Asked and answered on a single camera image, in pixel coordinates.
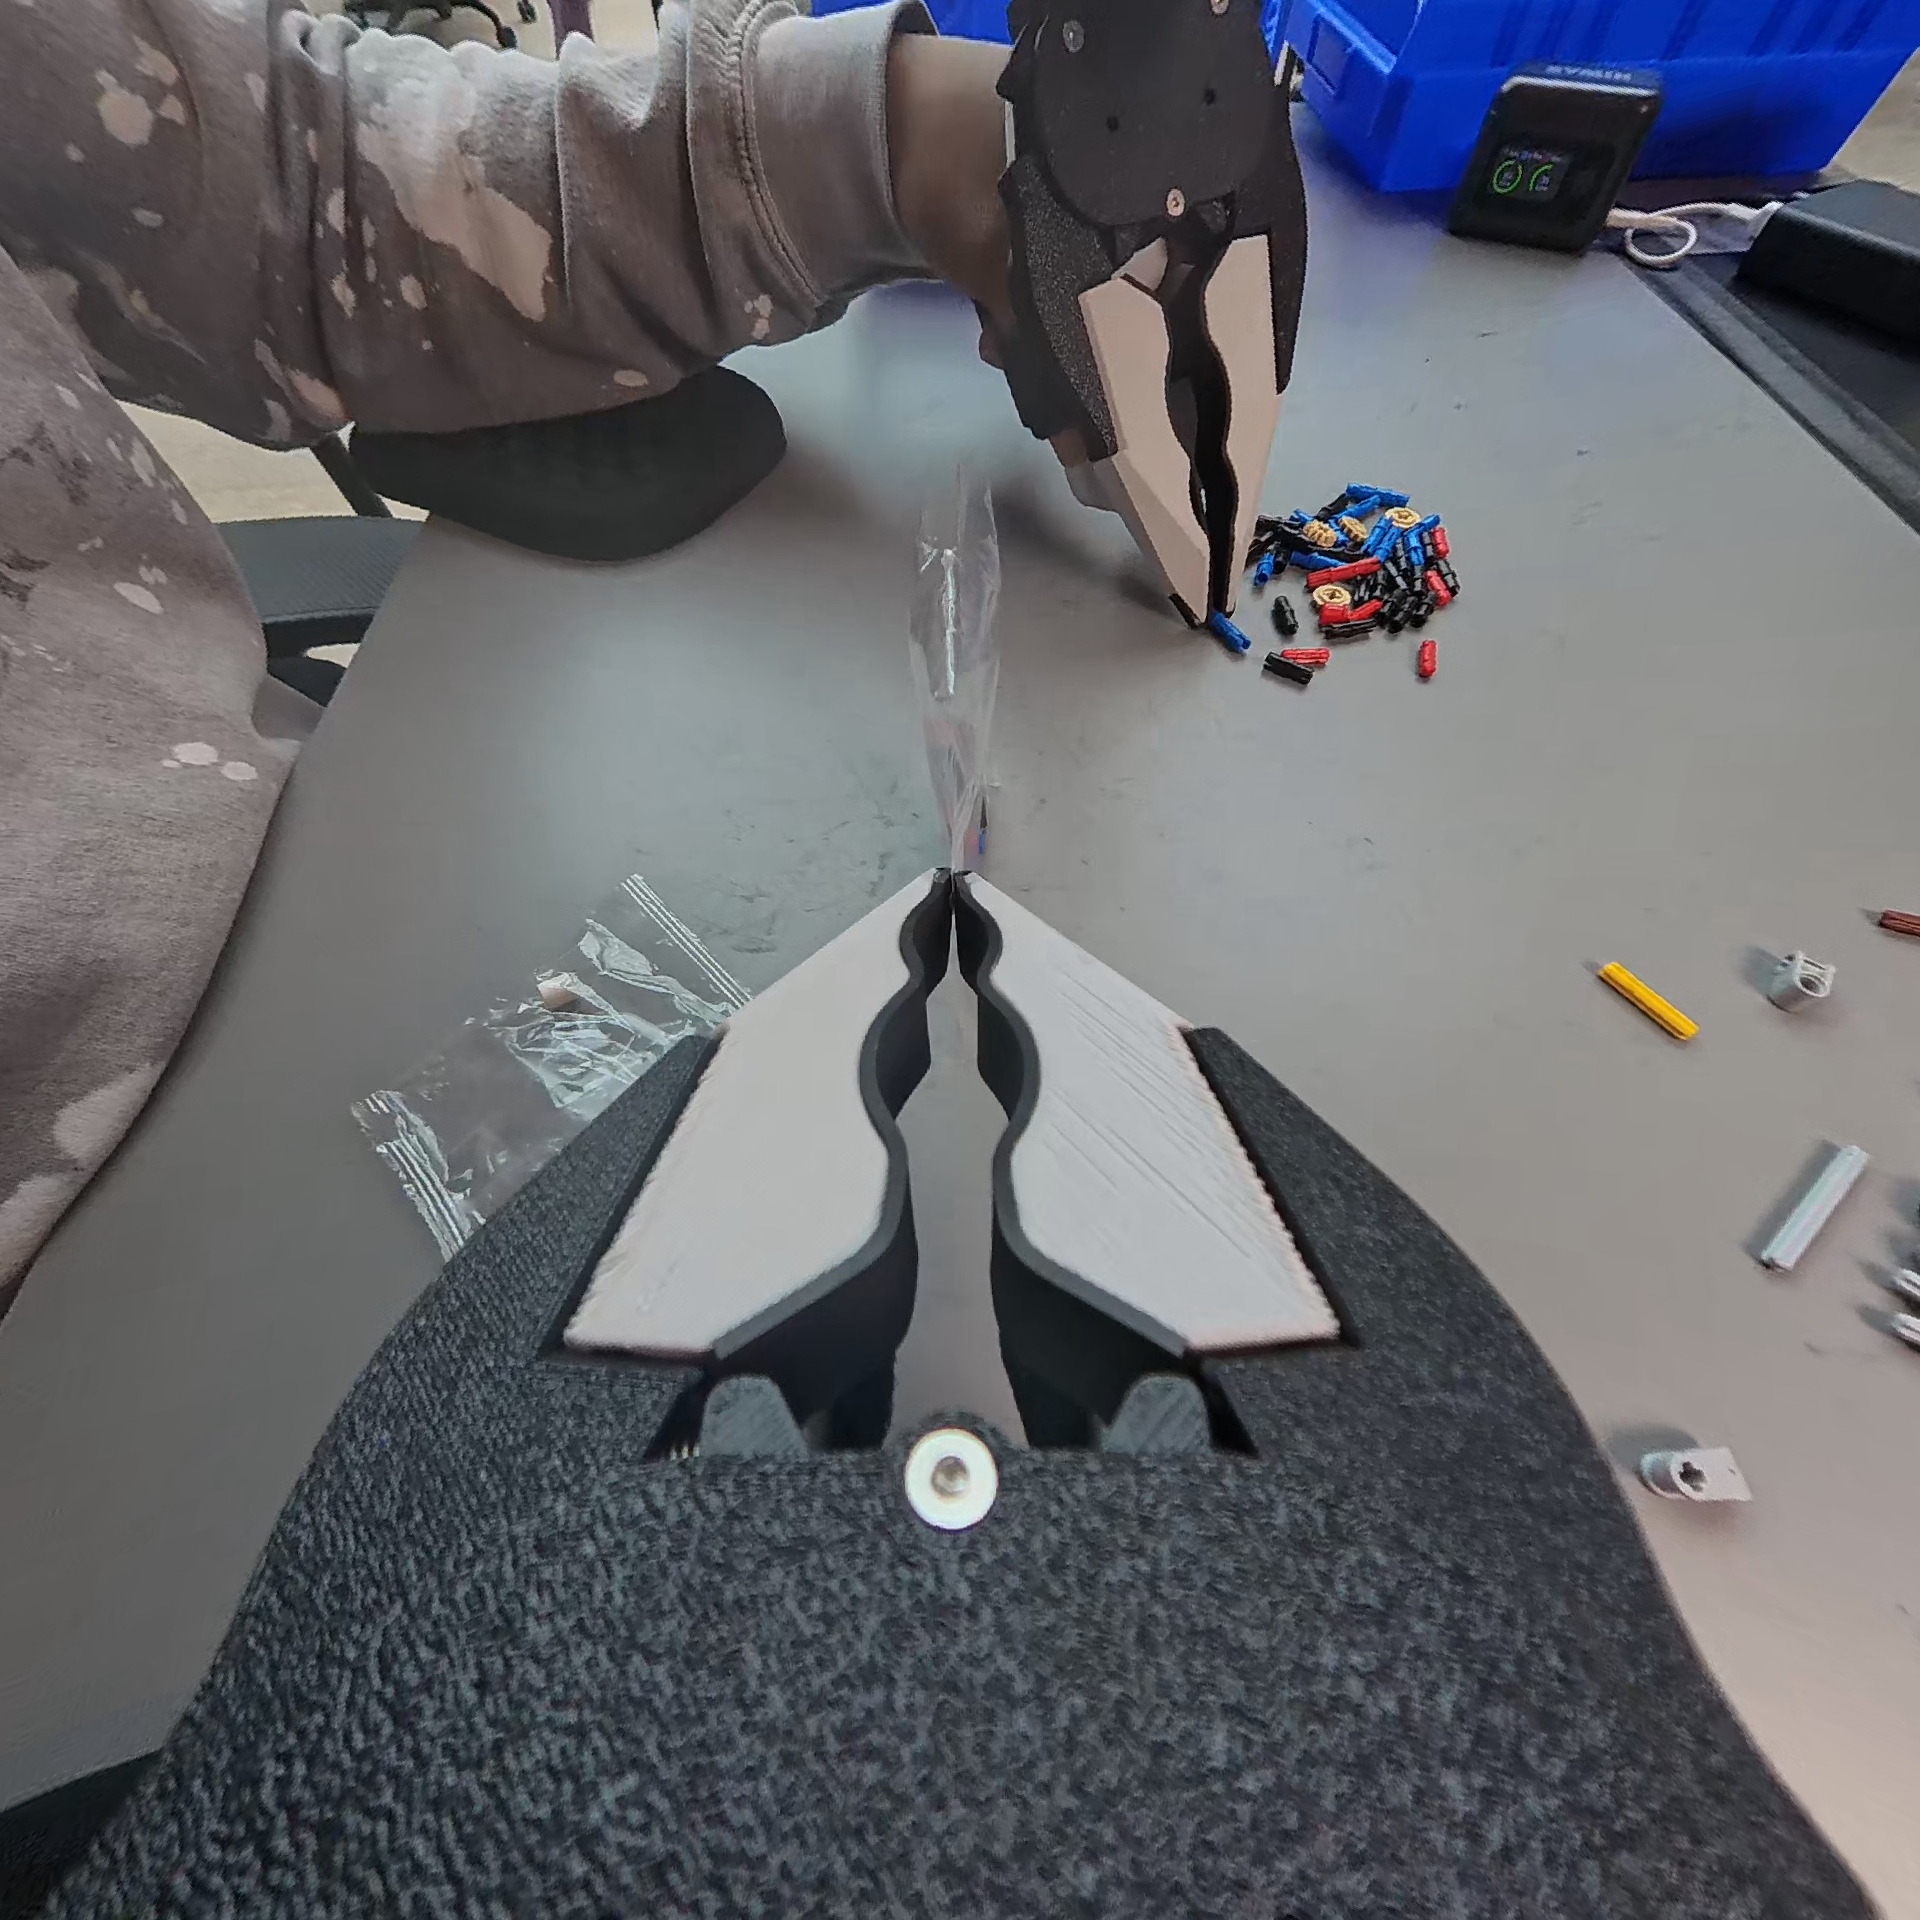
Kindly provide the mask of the crumpled clear zip bag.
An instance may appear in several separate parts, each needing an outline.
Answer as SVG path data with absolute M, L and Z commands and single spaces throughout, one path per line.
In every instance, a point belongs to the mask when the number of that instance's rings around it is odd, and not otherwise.
M 419 1067 L 349 1104 L 439 1261 L 677 1045 L 753 994 L 737 926 L 624 877 L 564 943 Z

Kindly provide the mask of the person's left forearm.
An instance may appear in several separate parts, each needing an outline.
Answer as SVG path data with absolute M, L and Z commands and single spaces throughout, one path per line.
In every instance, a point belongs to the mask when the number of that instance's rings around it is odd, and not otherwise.
M 3 447 L 131 401 L 272 449 L 583 416 L 928 270 L 917 5 L 668 6 L 652 54 L 302 5 L 3 5 Z

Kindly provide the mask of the pile of small connector pins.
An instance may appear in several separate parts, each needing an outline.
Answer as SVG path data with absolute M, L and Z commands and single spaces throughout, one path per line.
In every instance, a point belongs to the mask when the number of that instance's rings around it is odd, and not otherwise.
M 1349 646 L 1406 640 L 1412 678 L 1424 639 L 1462 595 L 1443 515 L 1406 492 L 1349 484 L 1314 510 L 1259 515 L 1244 556 L 1250 584 L 1265 595 L 1272 646 L 1259 673 L 1307 689 Z

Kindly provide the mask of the small clear plastic bag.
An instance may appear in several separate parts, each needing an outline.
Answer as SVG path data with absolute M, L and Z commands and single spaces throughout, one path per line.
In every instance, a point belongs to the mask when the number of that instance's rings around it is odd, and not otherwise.
M 926 772 L 944 866 L 955 875 L 981 862 L 970 860 L 967 838 L 994 788 L 999 584 L 994 495 L 980 470 L 960 462 L 926 499 L 907 618 Z

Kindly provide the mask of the yellow toy axle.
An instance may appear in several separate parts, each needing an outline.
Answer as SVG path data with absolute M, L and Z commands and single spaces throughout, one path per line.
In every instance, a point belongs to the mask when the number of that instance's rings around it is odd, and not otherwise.
M 1674 1045 L 1691 1045 L 1699 1035 L 1699 1025 L 1655 993 L 1637 972 L 1619 962 L 1606 962 L 1596 968 L 1596 981 L 1613 996 L 1622 998 L 1633 1013 L 1657 1028 Z

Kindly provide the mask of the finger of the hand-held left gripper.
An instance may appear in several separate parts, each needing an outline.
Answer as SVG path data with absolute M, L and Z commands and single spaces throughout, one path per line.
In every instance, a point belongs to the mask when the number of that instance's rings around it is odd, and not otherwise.
M 1170 244 L 1152 241 L 1078 297 L 1112 451 L 1090 453 L 1074 488 L 1124 522 L 1178 616 L 1202 628 L 1212 612 L 1212 541 L 1170 401 L 1174 351 L 1164 298 L 1178 279 Z
M 1267 235 L 1231 241 L 1200 298 L 1200 484 L 1207 612 L 1231 618 L 1282 412 Z

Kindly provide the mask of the black office chair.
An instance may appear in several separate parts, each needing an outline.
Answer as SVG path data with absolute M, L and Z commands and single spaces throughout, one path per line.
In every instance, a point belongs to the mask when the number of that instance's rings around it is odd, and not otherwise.
M 216 525 L 250 593 L 277 685 L 319 708 L 329 705 L 345 668 L 324 651 L 364 640 L 422 526 L 362 515 Z

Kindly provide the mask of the grey desk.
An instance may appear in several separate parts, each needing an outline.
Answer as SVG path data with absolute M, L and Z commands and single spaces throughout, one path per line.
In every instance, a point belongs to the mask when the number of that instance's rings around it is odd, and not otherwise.
M 3 1805 L 145 1755 L 332 1412 L 437 1266 L 352 1116 L 641 875 L 765 986 L 929 866 L 926 492 L 1002 552 L 987 875 L 1225 1030 L 1500 1289 L 1618 1458 L 1691 1639 L 1886 1917 L 1916 1917 L 1916 534 L 1604 255 L 1454 241 L 1300 115 L 1307 301 L 1265 504 L 1451 534 L 1440 667 L 1309 689 L 1140 597 L 901 291 L 744 360 L 786 456 L 596 569 L 432 522 L 300 748 L 202 1017 L 3 1315 Z M 1780 1013 L 1765 955 L 1836 967 Z M 1596 978 L 1698 1023 L 1674 1042 Z M 1831 1144 L 1795 1271 L 1754 1244 Z

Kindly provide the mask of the blue plastic storage bin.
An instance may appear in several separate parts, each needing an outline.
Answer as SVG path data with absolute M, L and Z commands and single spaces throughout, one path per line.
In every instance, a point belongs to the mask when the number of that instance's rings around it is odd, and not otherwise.
M 1455 187 L 1515 74 L 1655 84 L 1637 178 L 1824 171 L 1917 46 L 1914 2 L 1277 2 L 1332 145 L 1383 194 Z

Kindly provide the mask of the long grey toy axle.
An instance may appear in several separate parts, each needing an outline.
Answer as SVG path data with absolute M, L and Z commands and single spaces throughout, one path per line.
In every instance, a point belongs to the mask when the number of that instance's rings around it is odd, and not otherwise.
M 1860 1144 L 1831 1144 L 1754 1240 L 1749 1253 L 1763 1272 L 1793 1272 L 1850 1202 L 1870 1167 L 1870 1155 Z

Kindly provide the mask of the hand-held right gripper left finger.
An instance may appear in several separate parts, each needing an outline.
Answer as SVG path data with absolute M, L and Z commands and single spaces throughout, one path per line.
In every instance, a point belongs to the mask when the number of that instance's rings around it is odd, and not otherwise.
M 917 1237 L 899 1115 L 931 1067 L 954 877 L 929 870 L 724 1027 L 614 1229 L 564 1350 L 686 1365 L 878 1365 Z

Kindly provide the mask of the black power bank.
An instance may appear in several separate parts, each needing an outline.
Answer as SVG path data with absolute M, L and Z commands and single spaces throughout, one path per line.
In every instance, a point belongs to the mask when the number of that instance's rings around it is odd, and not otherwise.
M 1914 347 L 1917 194 L 1882 180 L 1803 193 L 1758 229 L 1736 280 Z

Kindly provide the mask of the black device with small screen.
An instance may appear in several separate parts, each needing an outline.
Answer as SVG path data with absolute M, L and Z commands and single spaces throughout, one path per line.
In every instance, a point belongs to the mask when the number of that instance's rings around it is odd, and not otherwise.
M 1654 68 L 1535 61 L 1500 84 L 1451 197 L 1447 232 L 1583 255 L 1666 104 Z

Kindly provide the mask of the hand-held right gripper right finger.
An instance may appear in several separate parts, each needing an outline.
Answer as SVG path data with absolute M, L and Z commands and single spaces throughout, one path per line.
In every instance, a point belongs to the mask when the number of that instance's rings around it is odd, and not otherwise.
M 1332 1299 L 1189 1023 L 981 877 L 954 878 L 954 937 L 1016 1280 L 1181 1361 L 1332 1343 Z

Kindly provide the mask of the person's grey spotted sweatshirt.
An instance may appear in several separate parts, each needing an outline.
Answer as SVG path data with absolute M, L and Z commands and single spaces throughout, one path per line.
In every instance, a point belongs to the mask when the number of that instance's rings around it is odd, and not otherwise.
M 58 282 L 3 259 L 3 1299 L 176 1056 L 302 732 Z

